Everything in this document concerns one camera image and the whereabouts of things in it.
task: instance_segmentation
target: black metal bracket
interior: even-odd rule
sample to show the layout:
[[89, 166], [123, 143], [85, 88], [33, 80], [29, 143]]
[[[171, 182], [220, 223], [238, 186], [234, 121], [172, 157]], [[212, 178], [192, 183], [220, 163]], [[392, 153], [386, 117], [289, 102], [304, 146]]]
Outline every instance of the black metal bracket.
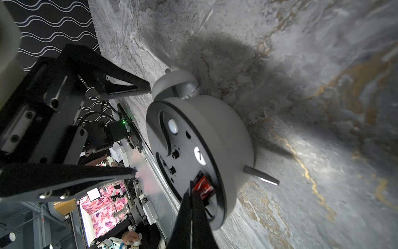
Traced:
[[174, 230], [167, 249], [218, 249], [199, 193], [193, 191], [193, 181], [182, 198]]
[[0, 164], [2, 201], [58, 202], [83, 196], [107, 182], [135, 176], [132, 168], [62, 164]]
[[[148, 81], [121, 69], [86, 46], [67, 44], [63, 52], [73, 60], [75, 68], [86, 84], [94, 87], [104, 100], [150, 92]], [[132, 86], [114, 84], [107, 76], [125, 81]]]

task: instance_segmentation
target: white wavy line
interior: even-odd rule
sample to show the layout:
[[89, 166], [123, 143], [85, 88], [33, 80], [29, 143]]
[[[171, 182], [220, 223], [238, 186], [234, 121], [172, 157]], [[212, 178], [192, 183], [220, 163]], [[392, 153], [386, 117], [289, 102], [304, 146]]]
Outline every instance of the white wavy line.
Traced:
[[110, 109], [111, 107], [110, 106], [107, 106], [107, 107], [105, 107], [103, 110], [102, 110], [102, 112], [105, 112], [105, 110], [108, 110], [108, 109]]
[[26, 27], [33, 21], [42, 21], [42, 22], [46, 23], [47, 25], [49, 25], [51, 27], [60, 27], [65, 22], [68, 22], [68, 21], [69, 22], [74, 22], [80, 27], [88, 27], [93, 22], [93, 19], [90, 18], [86, 23], [82, 23], [82, 22], [79, 22], [78, 20], [74, 19], [73, 17], [64, 16], [61, 20], [59, 20], [59, 22], [50, 22], [50, 21], [46, 20], [45, 18], [43, 18], [41, 16], [29, 16], [25, 21], [23, 21], [23, 22], [15, 22], [15, 23], [17, 24], [18, 27]]
[[83, 110], [90, 110], [91, 108], [93, 108], [95, 105], [97, 104], [101, 104], [102, 101], [96, 101], [94, 102], [90, 107], [82, 107]]
[[45, 46], [40, 52], [37, 52], [37, 53], [32, 53], [32, 52], [29, 52], [29, 51], [21, 49], [21, 48], [18, 49], [18, 52], [30, 55], [32, 57], [40, 57], [40, 56], [42, 56], [43, 54], [45, 54], [49, 50], [54, 50], [54, 51], [57, 51], [58, 53], [62, 52], [62, 50], [60, 50], [59, 48], [53, 47], [53, 46]]
[[22, 69], [31, 69], [35, 64], [36, 64], [36, 61], [35, 61], [35, 63], [33, 63], [33, 65], [31, 65], [30, 67], [23, 67]]
[[95, 122], [95, 121], [98, 121], [98, 120], [100, 120], [100, 118], [101, 118], [101, 115], [99, 115], [96, 119], [94, 119], [94, 120], [84, 120], [83, 121], [83, 124], [84, 123], [87, 123], [87, 122]]
[[[89, 112], [87, 112], [86, 114], [89, 114], [89, 113], [91, 113], [91, 112], [94, 112], [94, 111], [89, 111]], [[86, 115], [86, 114], [85, 114], [85, 115]], [[80, 120], [80, 119], [82, 119], [82, 117], [83, 117], [83, 116], [81, 116], [81, 117], [79, 117], [79, 118], [76, 118], [76, 119], [77, 119], [77, 120]]]
[[99, 46], [99, 44], [97, 43], [97, 45], [95, 45], [93, 48], [92, 48], [92, 50], [97, 50], [98, 48], [99, 48], [100, 46]]
[[2, 2], [13, 2], [13, 3], [15, 3], [15, 4], [18, 4], [18, 5], [21, 6], [22, 8], [24, 8], [24, 9], [26, 9], [26, 10], [30, 10], [30, 11], [38, 10], [38, 9], [40, 9], [40, 7], [41, 7], [42, 5], [44, 5], [44, 4], [50, 4], [50, 5], [54, 6], [55, 8], [57, 8], [58, 10], [62, 11], [62, 12], [71, 12], [75, 7], [82, 7], [82, 8], [85, 9], [86, 11], [90, 12], [90, 9], [89, 9], [86, 5], [84, 5], [83, 3], [81, 3], [81, 2], [73, 2], [73, 3], [71, 3], [68, 7], [61, 7], [61, 6], [59, 6], [58, 4], [54, 3], [54, 2], [51, 1], [51, 0], [38, 0], [37, 3], [34, 4], [34, 5], [27, 5], [27, 4], [24, 4], [24, 3], [22, 3], [22, 2], [20, 2], [20, 1], [18, 1], [18, 0], [2, 0]]
[[88, 122], [95, 122], [95, 121], [98, 121], [98, 120], [100, 120], [101, 119], [101, 115], [99, 115], [96, 119], [94, 119], [94, 120], [84, 120], [83, 122], [82, 122], [82, 124], [84, 124], [84, 123], [88, 123]]
[[97, 97], [93, 98], [93, 97], [88, 97], [90, 100], [97, 100], [100, 98], [100, 96], [98, 95]]
[[68, 39], [71, 40], [71, 41], [79, 41], [79, 40], [81, 40], [81, 39], [83, 38], [83, 36], [85, 36], [85, 35], [89, 35], [89, 36], [91, 36], [91, 37], [97, 39], [97, 36], [94, 35], [93, 33], [89, 32], [89, 31], [83, 31], [82, 33], [80, 33], [80, 35], [78, 35], [78, 36], [76, 36], [76, 37], [69, 36], [69, 35], [67, 35], [67, 34], [65, 34], [64, 32], [61, 32], [61, 31], [54, 32], [54, 33], [53, 33], [50, 37], [48, 37], [48, 38], [38, 37], [37, 35], [32, 34], [32, 33], [30, 33], [30, 32], [22, 32], [21, 35], [23, 35], [23, 36], [21, 36], [21, 39], [24, 38], [24, 37], [32, 37], [32, 38], [35, 38], [36, 40], [39, 40], [39, 41], [41, 41], [41, 42], [52, 42], [57, 36], [66, 37], [66, 38], [68, 38]]

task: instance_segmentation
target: marble surface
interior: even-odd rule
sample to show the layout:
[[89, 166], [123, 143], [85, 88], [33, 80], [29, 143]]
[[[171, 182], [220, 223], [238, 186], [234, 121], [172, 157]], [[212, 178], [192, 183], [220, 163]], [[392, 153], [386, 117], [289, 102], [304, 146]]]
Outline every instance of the marble surface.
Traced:
[[[89, 1], [101, 53], [153, 83], [187, 69], [256, 150], [220, 248], [394, 248], [398, 1]], [[147, 140], [149, 94], [125, 100]]]

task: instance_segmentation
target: metal frame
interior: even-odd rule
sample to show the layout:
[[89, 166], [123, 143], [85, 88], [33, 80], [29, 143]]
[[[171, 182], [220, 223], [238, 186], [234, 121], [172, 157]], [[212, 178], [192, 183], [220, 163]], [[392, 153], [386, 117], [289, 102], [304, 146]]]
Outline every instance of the metal frame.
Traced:
[[[127, 192], [127, 196], [128, 196], [128, 198], [127, 198], [127, 199], [128, 199], [128, 200], [127, 200], [127, 203], [128, 203], [128, 205], [129, 205], [129, 207], [132, 208], [133, 205], [131, 204], [131, 201], [130, 201], [130, 199], [131, 199], [131, 194], [130, 194], [128, 188], [127, 188], [126, 182], [125, 182], [124, 180], [122, 180], [122, 182], [123, 182], [123, 184], [124, 184], [124, 186], [125, 186], [125, 188], [126, 188], [126, 192]], [[100, 186], [99, 188], [104, 187], [104, 186], [107, 185], [107, 184], [109, 184], [109, 182], [107, 182], [106, 184]], [[89, 248], [89, 247], [87, 246], [86, 232], [85, 232], [84, 225], [83, 225], [83, 222], [82, 222], [82, 214], [81, 214], [81, 212], [80, 212], [80, 204], [77, 204], [77, 202], [78, 202], [82, 197], [84, 197], [84, 196], [85, 196], [85, 194], [81, 195], [79, 198], [76, 198], [75, 204], [76, 204], [76, 211], [77, 211], [77, 213], [78, 213], [79, 226], [81, 227], [81, 229], [82, 229], [82, 231], [83, 231], [83, 235], [82, 235], [82, 237], [83, 237], [83, 243], [84, 243], [84, 245], [86, 246], [86, 248]], [[126, 219], [124, 219], [124, 220], [120, 221], [119, 223], [117, 223], [116, 226], [123, 226], [123, 228], [127, 227], [128, 225], [130, 225], [130, 222], [129, 222], [128, 225], [125, 225], [125, 224], [127, 223], [127, 222], [125, 222], [125, 220], [128, 220], [128, 219], [129, 219], [129, 218], [126, 217]], [[109, 237], [111, 237], [111, 236], [112, 236], [112, 235], [107, 235], [107, 233], [106, 233], [106, 234], [104, 234], [103, 236], [100, 236], [99, 238], [105, 239], [105, 238], [109, 238]]]
[[[114, 85], [108, 76], [131, 85]], [[8, 120], [0, 123], [2, 201], [70, 200], [87, 189], [134, 176], [127, 168], [73, 167], [87, 137], [85, 129], [72, 125], [87, 86], [104, 99], [150, 92], [147, 81], [85, 46], [68, 44], [57, 59], [40, 58], [0, 111], [0, 118]], [[130, 130], [136, 137], [135, 127]]]
[[167, 249], [218, 249], [199, 193], [193, 191], [193, 181], [184, 194], [173, 235]]

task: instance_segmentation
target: white monitor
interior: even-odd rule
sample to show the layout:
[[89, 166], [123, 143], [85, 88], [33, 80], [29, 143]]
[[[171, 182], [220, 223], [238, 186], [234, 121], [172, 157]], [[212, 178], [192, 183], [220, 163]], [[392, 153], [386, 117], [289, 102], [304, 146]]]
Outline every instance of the white monitor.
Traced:
[[100, 193], [100, 190], [98, 188], [95, 188], [95, 189], [92, 189], [92, 190], [88, 191], [87, 195], [88, 195], [88, 198], [90, 199], [91, 202], [93, 200], [96, 200], [99, 197], [101, 197], [101, 193]]

